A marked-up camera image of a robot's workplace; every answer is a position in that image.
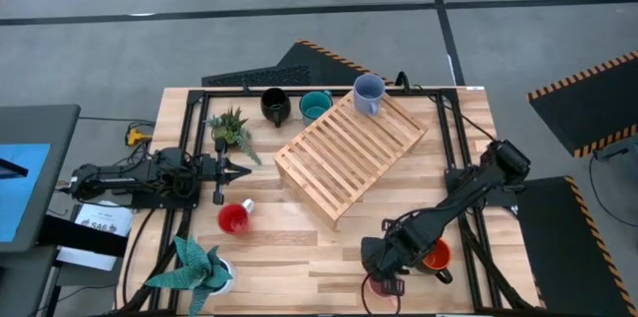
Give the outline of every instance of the green plant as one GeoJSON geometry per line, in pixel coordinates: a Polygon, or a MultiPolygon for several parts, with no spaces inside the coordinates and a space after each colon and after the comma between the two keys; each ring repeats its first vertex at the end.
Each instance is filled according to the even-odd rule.
{"type": "Polygon", "coordinates": [[[203,308],[208,295],[219,290],[228,280],[232,279],[232,276],[229,271],[224,269],[224,265],[217,257],[217,248],[219,246],[212,247],[206,253],[192,237],[186,241],[175,236],[173,241],[177,256],[183,262],[183,267],[156,275],[148,280],[145,285],[177,290],[192,290],[188,316],[196,316],[203,308]]]}
{"type": "Polygon", "coordinates": [[[214,139],[224,138],[229,145],[238,145],[246,155],[257,164],[261,164],[261,159],[248,144],[250,132],[243,126],[248,119],[242,120],[240,115],[241,108],[237,108],[234,111],[233,107],[230,107],[226,113],[219,117],[213,115],[206,123],[212,128],[212,137],[214,139]]]}

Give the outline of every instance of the white pot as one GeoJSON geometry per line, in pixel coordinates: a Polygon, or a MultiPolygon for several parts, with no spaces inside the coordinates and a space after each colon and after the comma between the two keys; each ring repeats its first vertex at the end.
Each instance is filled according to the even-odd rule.
{"type": "Polygon", "coordinates": [[[208,296],[217,296],[217,295],[228,293],[230,292],[232,287],[234,287],[235,285],[235,279],[237,278],[237,270],[232,264],[230,264],[230,262],[226,261],[225,259],[219,258],[219,260],[221,261],[221,263],[223,263],[226,266],[226,269],[228,270],[228,273],[230,273],[230,275],[232,276],[232,279],[227,280],[226,283],[223,286],[221,286],[220,289],[210,293],[208,296]]]}

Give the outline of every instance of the wooden dish rack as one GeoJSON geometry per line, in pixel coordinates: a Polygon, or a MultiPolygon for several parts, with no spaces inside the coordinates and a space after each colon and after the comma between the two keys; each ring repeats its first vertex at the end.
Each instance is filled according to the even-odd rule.
{"type": "Polygon", "coordinates": [[[427,130],[387,94],[376,117],[357,112],[353,99],[348,93],[274,158],[282,179],[333,230],[427,130]]]}

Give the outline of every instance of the potted plant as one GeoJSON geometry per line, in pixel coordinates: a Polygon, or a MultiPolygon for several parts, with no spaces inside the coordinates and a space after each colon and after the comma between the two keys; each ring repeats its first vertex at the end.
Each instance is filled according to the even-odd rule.
{"type": "Polygon", "coordinates": [[[173,241],[183,267],[156,275],[145,285],[192,290],[188,316],[193,317],[201,311],[209,295],[226,293],[232,288],[234,272],[228,261],[217,256],[219,246],[212,247],[206,253],[192,237],[186,241],[175,236],[173,241]]]}
{"type": "Polygon", "coordinates": [[[226,113],[219,117],[215,115],[210,117],[206,122],[212,129],[212,139],[226,139],[229,148],[239,146],[246,155],[257,162],[257,164],[261,164],[261,159],[259,159],[252,147],[248,144],[250,132],[243,126],[248,119],[242,120],[240,115],[241,108],[237,108],[237,110],[234,111],[233,107],[230,107],[226,113]]]}

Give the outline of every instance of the blue object on floor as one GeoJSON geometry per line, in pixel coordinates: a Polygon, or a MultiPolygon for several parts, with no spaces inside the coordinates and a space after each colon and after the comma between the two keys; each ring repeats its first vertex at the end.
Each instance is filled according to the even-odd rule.
{"type": "Polygon", "coordinates": [[[29,171],[26,177],[0,179],[0,242],[13,241],[49,147],[49,144],[0,145],[0,158],[29,171]]]}

